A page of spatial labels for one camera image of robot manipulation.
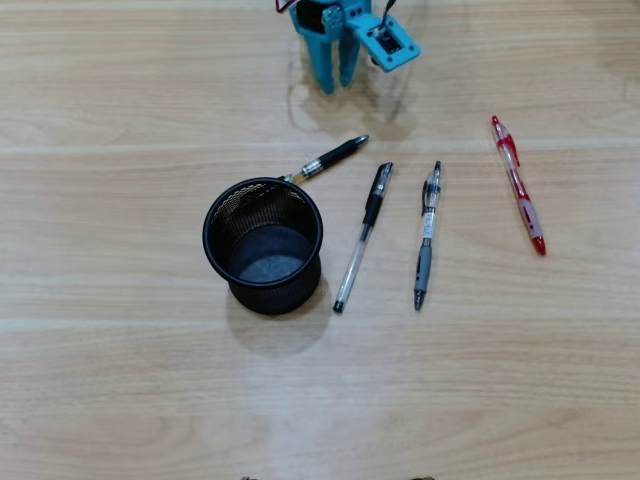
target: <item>wire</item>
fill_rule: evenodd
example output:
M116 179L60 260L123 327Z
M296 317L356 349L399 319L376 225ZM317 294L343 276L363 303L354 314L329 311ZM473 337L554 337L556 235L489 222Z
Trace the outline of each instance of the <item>wire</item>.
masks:
M393 7L396 3L396 0L389 0L387 2L387 6L384 8L384 14L382 15L382 25L385 25L387 23L387 15L389 14L389 10L391 10L391 7Z
M276 0L276 11L278 13L284 13L291 5L293 5L297 1L298 0L288 0L283 6L280 6L280 0Z

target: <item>pen clip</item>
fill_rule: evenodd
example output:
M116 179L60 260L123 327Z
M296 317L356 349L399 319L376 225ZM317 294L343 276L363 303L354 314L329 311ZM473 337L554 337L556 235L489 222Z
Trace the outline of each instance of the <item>pen clip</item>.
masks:
M429 179L431 177L427 177L424 181L424 185L422 186L422 216L427 213L427 195L429 193Z

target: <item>pen holder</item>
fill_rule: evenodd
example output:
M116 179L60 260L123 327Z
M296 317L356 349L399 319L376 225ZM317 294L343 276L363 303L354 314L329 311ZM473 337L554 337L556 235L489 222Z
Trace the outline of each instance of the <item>pen holder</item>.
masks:
M300 188L255 178L218 197L202 241L242 305L278 315L300 307L320 283L322 231L318 207Z

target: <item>black pen grip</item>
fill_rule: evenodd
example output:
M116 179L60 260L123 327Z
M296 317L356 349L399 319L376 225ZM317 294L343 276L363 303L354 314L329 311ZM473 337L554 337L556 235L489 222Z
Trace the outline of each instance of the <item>black pen grip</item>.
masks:
M318 157L322 169L326 170L329 167L333 167L336 163L350 157L358 150L358 143L355 140L348 140L337 148L334 148L328 153L325 153L321 157Z
M382 197L380 195L371 195L369 197L369 201L367 202L367 211L364 214L364 219L362 223L366 223L367 225L373 225L376 223L378 219L378 214L380 213L380 207L382 206Z

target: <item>retractable pen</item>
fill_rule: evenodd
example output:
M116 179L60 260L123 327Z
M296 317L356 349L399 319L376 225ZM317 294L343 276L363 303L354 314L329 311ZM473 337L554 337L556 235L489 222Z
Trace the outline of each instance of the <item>retractable pen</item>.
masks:
M516 195L520 215L522 216L525 227L527 227L534 248L540 255L544 256L547 254L547 247L544 243L542 228L540 228L540 222L538 221L536 210L533 207L533 202L531 202L524 182L518 173L520 159L518 158L516 144L506 127L500 123L498 117L493 117L491 123L493 124L493 136L496 140L496 146L502 154L505 168L507 169L507 176L511 180L513 192Z
M290 173L284 177L280 177L285 182L300 185L302 182L315 177L320 172L333 167L336 163L350 157L362 147L365 146L369 140L369 135L362 135L360 137L348 140L337 148L334 148L328 153L325 153L321 157L316 158L312 162L307 163L297 172Z
M414 305L416 311L420 311L424 298L427 295L427 285L429 274L431 273L431 257L433 233L436 226L436 212L438 209L438 199L440 198L442 169L441 163L436 162L433 173L424 182L422 188L422 216L424 226L422 228L422 246L418 254L418 265L416 267L416 285L413 288Z
M362 262L364 251L367 249L367 243L369 243L369 237L371 236L373 226L378 218L378 213L380 213L382 200L387 193L387 187L391 180L392 169L393 163L380 165L376 178L373 180L373 185L371 185L367 204L364 207L365 214L364 219L362 220L362 230L358 237L358 241L356 242L356 247L353 249L353 255L351 255L351 261L349 262L347 271L342 278L342 284L340 285L340 290L336 297L336 303L333 305L333 311L336 313L342 313L344 311L344 307L349 299L353 282L355 282L356 275L358 274L358 268L360 268L360 262Z
M336 163L341 162L347 157L350 157L369 141L369 135L362 135L360 137L347 140L339 147L334 148L330 152L316 158L315 160L307 163L300 170L290 173L289 175L282 175L278 177L278 180L284 180L285 182L293 183L294 185L300 185L302 182L315 177L320 172L324 172L328 168L333 167ZM262 187L258 188L253 193L246 195L242 200L242 206L247 206L259 198L266 198L267 194L276 191L276 187Z

